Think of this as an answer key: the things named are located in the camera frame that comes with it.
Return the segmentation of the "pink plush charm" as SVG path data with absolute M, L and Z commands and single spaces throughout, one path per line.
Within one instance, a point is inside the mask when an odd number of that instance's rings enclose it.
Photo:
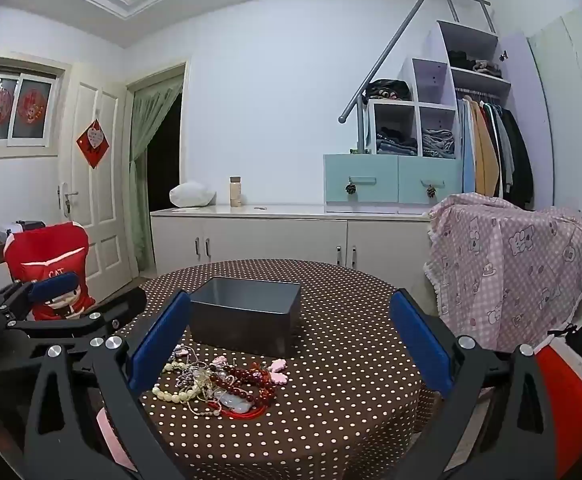
M 226 356 L 217 356 L 213 361 L 212 364 L 216 367 L 226 367 L 228 365 L 228 360 Z
M 270 381 L 276 386 L 285 385 L 289 378 L 287 373 L 287 361 L 285 359 L 277 359 L 271 362 L 267 368 Z

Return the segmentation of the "red cat chair cover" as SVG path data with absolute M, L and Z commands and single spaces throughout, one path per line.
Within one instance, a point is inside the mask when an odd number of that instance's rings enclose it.
M 72 292 L 34 304 L 26 317 L 28 320 L 73 320 L 93 307 L 95 299 L 86 284 L 89 250 L 86 230 L 73 221 L 11 233 L 7 237 L 3 256 L 14 281 L 40 282 L 67 273 L 78 277 L 78 286 Z

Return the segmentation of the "pink checkered cloth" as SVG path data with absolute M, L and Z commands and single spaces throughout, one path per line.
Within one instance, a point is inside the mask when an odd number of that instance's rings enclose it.
M 582 214 L 523 210 L 502 198 L 449 195 L 429 212 L 425 275 L 437 314 L 490 350 L 544 347 L 582 301 Z

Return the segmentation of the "white panel door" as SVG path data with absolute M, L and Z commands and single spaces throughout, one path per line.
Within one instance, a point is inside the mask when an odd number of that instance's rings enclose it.
M 86 284 L 104 300 L 132 280 L 123 204 L 123 124 L 126 89 L 96 67 L 72 67 L 59 132 L 59 200 L 64 218 L 87 232 Z M 98 119 L 110 144 L 92 169 L 76 139 Z

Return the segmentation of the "white pillow bag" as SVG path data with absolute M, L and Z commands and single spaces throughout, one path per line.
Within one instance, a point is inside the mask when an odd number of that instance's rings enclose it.
M 202 183 L 187 181 L 169 191 L 169 201 L 177 208 L 206 207 L 213 202 L 216 193 Z

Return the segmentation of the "dark grey storage box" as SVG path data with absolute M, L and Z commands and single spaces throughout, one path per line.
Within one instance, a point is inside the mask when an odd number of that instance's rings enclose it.
M 297 283 L 215 276 L 190 295 L 192 338 L 216 348 L 289 358 L 301 292 Z

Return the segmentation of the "red chair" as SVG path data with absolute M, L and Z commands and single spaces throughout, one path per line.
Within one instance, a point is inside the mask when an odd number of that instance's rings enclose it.
M 556 478 L 563 479 L 582 458 L 582 372 L 551 346 L 536 353 L 548 398 L 556 442 Z

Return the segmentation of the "brown polka dot tablecloth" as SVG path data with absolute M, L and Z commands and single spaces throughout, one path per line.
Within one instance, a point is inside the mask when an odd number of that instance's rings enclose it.
M 191 266 L 145 286 L 146 315 L 211 278 L 292 282 L 301 317 L 288 382 L 255 419 L 206 414 L 199 402 L 140 401 L 192 479 L 383 479 L 431 418 L 434 396 L 389 317 L 394 287 L 345 266 L 235 260 Z

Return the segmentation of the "beige jar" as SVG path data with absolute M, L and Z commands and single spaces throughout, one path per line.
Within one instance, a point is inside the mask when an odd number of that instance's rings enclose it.
M 229 203 L 233 208 L 242 206 L 241 177 L 229 178 Z

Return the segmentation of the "red diamond door decoration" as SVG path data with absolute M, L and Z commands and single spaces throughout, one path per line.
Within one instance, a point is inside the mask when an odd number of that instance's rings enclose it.
M 110 144 L 102 130 L 100 122 L 95 119 L 76 139 L 76 145 L 82 152 L 90 168 L 95 169 L 107 154 Z

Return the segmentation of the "green curtain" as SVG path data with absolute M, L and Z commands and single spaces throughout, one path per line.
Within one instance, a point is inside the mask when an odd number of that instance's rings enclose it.
M 165 79 L 135 92 L 130 140 L 130 211 L 134 257 L 139 271 L 151 263 L 147 154 L 150 142 L 177 98 L 184 76 Z

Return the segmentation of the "window with red cutouts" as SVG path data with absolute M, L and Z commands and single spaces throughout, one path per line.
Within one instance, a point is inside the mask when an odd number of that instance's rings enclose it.
M 58 154 L 71 66 L 0 52 L 0 158 Z

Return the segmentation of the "hanging clothes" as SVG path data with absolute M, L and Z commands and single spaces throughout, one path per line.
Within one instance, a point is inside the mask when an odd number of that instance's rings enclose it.
M 530 156 L 513 114 L 465 94 L 457 99 L 461 189 L 503 198 L 531 210 L 534 177 Z

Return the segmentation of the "teal drawer unit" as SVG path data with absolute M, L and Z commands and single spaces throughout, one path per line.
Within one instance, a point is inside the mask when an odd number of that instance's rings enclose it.
M 455 158 L 323 156 L 323 196 L 329 205 L 433 206 L 460 192 L 461 162 Z

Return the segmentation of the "white shelf wardrobe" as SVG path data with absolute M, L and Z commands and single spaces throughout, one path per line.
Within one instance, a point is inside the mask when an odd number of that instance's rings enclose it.
M 395 159 L 399 205 L 470 192 L 525 209 L 553 203 L 545 93 L 521 34 L 438 21 L 396 79 L 368 89 L 365 113 L 367 151 Z

